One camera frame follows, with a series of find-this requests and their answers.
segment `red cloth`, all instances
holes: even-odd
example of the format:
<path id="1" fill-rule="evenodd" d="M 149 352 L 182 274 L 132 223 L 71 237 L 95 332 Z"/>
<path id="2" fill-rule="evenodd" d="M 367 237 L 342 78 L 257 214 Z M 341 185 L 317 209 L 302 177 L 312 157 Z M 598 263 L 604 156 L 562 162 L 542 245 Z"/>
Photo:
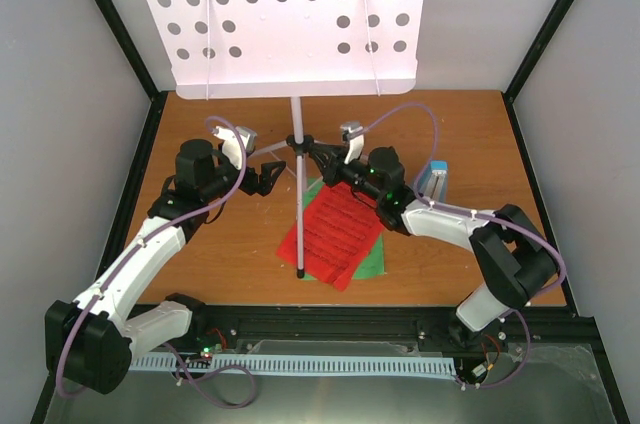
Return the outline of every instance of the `red cloth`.
<path id="1" fill-rule="evenodd" d="M 358 197 L 375 205 L 362 194 Z M 383 229 L 375 211 L 353 197 L 348 185 L 324 186 L 304 211 L 305 272 L 344 291 Z M 296 265 L 295 224 L 276 254 Z"/>

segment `wooden tabletop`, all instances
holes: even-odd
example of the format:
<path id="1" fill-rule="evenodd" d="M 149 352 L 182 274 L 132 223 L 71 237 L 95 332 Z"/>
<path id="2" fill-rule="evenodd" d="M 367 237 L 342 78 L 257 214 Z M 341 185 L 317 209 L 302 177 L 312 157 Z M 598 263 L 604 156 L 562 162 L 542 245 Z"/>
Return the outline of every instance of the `wooden tabletop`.
<path id="1" fill-rule="evenodd" d="M 341 123 L 373 122 L 407 101 L 427 104 L 439 121 L 435 158 L 447 161 L 447 202 L 478 209 L 520 206 L 540 228 L 531 191 L 515 139 L 497 91 L 415 91 L 401 96 L 304 98 L 305 132 L 316 139 L 340 142 Z M 185 101 L 171 93 L 136 206 L 129 238 L 140 228 L 162 183 L 175 173 L 180 144 L 205 138 L 204 119 L 223 116 L 234 125 L 258 132 L 257 147 L 283 140 L 291 133 L 288 99 Z M 393 145 L 413 176 L 431 149 L 431 121 L 424 111 L 404 110 L 366 136 L 365 152 Z M 291 150 L 278 151 L 293 169 Z M 273 160 L 256 157 L 252 166 Z M 319 173 L 308 161 L 310 176 Z M 276 249 L 295 222 L 295 179 L 282 174 L 267 197 L 238 192 L 219 221 L 202 226 L 189 244 L 153 280 L 140 302 L 159 302 L 181 292 L 210 304 L 318 305 L 456 305 L 473 291 L 482 277 L 474 256 L 428 238 L 385 231 L 386 275 L 353 281 L 346 291 L 317 281 L 301 281 Z M 559 289 L 535 302 L 564 305 Z"/>

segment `gray wall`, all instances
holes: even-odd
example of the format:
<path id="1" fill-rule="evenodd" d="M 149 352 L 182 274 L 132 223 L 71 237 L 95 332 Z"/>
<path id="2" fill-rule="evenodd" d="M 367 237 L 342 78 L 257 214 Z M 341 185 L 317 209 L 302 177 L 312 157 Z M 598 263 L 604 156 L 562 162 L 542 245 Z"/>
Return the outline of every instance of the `gray wall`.
<path id="1" fill-rule="evenodd" d="M 92 0 L 0 9 L 0 420 L 23 424 L 44 312 L 94 276 L 149 104 Z"/>
<path id="2" fill-rule="evenodd" d="M 570 282 L 640 422 L 640 0 L 576 0 L 516 101 Z"/>
<path id="3" fill-rule="evenodd" d="M 114 0 L 160 89 L 175 89 L 145 0 Z M 425 0 L 417 87 L 506 89 L 554 0 Z"/>

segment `gray floor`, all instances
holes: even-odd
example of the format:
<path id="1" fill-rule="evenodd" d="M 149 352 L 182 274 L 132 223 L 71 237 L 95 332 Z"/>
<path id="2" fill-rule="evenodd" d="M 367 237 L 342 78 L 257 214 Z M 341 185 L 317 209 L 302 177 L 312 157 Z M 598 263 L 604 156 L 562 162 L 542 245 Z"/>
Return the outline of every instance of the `gray floor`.
<path id="1" fill-rule="evenodd" d="M 511 383 L 462 392 L 453 382 L 418 378 L 258 377 L 258 399 L 236 411 L 218 409 L 167 373 L 131 372 L 102 396 L 54 398 L 48 424 L 74 423 L 613 423 L 595 362 L 582 347 L 534 349 Z M 513 366 L 501 359 L 496 374 Z M 242 376 L 221 376 L 205 389 L 230 401 L 246 396 Z"/>

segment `green cloth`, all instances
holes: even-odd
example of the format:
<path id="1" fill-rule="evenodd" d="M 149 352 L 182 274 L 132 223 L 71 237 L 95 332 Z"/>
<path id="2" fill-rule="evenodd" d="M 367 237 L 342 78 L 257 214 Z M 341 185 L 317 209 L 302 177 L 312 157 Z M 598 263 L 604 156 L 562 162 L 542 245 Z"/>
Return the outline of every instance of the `green cloth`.
<path id="1" fill-rule="evenodd" d="M 308 179 L 307 185 L 311 185 L 315 182 L 315 179 Z M 303 196 L 303 204 L 306 208 L 311 201 L 318 195 L 320 189 L 324 187 L 323 184 L 317 184 L 308 192 L 304 193 Z M 371 252 L 369 255 L 365 257 L 358 269 L 356 269 L 356 273 L 353 275 L 354 279 L 370 279 L 372 277 L 381 276 L 384 274 L 384 248 L 382 245 L 382 235 L 378 237 L 378 240 L 373 245 Z M 315 280 L 311 274 L 306 273 L 304 276 L 306 280 Z"/>

